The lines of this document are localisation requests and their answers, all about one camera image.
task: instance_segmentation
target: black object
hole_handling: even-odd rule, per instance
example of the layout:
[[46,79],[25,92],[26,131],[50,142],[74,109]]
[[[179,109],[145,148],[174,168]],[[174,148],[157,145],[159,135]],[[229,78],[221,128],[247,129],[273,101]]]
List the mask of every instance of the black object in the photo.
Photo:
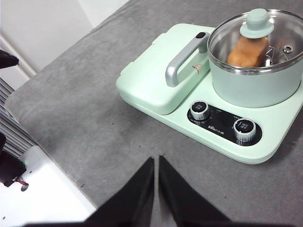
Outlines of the black object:
[[197,39],[201,39],[205,36],[205,32],[200,32],[199,34],[196,35]]
[[192,110],[200,113],[203,112],[206,109],[206,104],[205,102],[195,102],[192,106],[191,106]]
[[[159,187],[178,227],[292,227],[234,223],[198,194],[160,156]],[[154,160],[150,157],[126,185],[84,223],[29,224],[26,227],[148,227],[154,192]]]
[[0,69],[15,66],[19,63],[19,59],[15,56],[0,50]]
[[104,203],[86,223],[108,226],[149,226],[154,195],[154,160],[149,158],[126,185]]
[[239,132],[243,132],[243,133],[250,132],[250,131],[252,131],[253,128],[254,128],[254,125],[250,120],[240,120],[236,124],[236,129]]
[[230,221],[199,195],[163,156],[159,158],[159,186],[178,227],[201,220]]
[[240,140],[237,140],[235,137],[235,132],[233,129],[233,124],[236,120],[242,118],[240,116],[234,115],[232,113],[229,113],[225,110],[222,110],[220,108],[217,108],[215,106],[209,105],[208,108],[210,109],[210,116],[206,118],[203,121],[197,121],[193,118],[191,115],[190,109],[187,112],[187,118],[195,125],[200,126],[201,128],[204,128],[218,136],[223,137],[224,139],[227,139],[233,143],[236,143],[240,146],[251,146],[260,141],[262,138],[262,129],[260,126],[256,124],[256,136],[253,140],[248,142],[242,142]]
[[0,182],[9,187],[14,183],[13,179],[21,176],[27,169],[18,158],[2,150],[5,142],[6,137],[0,132]]

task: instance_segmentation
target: gray felt surface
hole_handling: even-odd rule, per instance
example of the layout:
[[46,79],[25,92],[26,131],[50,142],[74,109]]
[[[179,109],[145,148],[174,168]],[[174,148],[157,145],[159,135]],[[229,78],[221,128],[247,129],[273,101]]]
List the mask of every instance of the gray felt surface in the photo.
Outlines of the gray felt surface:
[[[303,16],[302,0],[131,0],[14,92],[6,107],[96,206],[149,156],[164,154],[232,220],[303,226],[302,111],[277,153],[250,166],[137,111],[115,87],[120,71],[174,24],[217,26],[253,8]],[[170,222],[157,179],[154,227]]]

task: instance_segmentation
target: appliance base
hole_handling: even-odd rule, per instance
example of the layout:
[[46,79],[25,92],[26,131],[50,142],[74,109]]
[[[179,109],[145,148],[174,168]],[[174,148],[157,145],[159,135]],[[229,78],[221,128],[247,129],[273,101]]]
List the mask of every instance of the appliance base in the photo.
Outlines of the appliance base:
[[[269,107],[245,108],[232,105],[220,98],[213,88],[212,74],[209,72],[188,94],[181,104],[170,114],[156,114],[121,96],[128,104],[178,130],[194,140],[245,164],[259,164],[271,158],[279,148],[283,138],[294,122],[303,105],[303,84],[287,100]],[[234,115],[249,118],[262,129],[261,140],[252,146],[240,146],[213,132],[193,124],[187,118],[191,104],[204,100]]]

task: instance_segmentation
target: mint green knob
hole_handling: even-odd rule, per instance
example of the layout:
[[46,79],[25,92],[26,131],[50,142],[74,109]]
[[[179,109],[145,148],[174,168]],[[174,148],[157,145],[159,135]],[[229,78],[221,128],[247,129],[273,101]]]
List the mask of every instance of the mint green knob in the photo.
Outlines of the mint green knob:
[[265,9],[253,9],[246,17],[246,23],[241,26],[240,34],[246,38],[257,39],[269,35],[274,25],[269,21]]

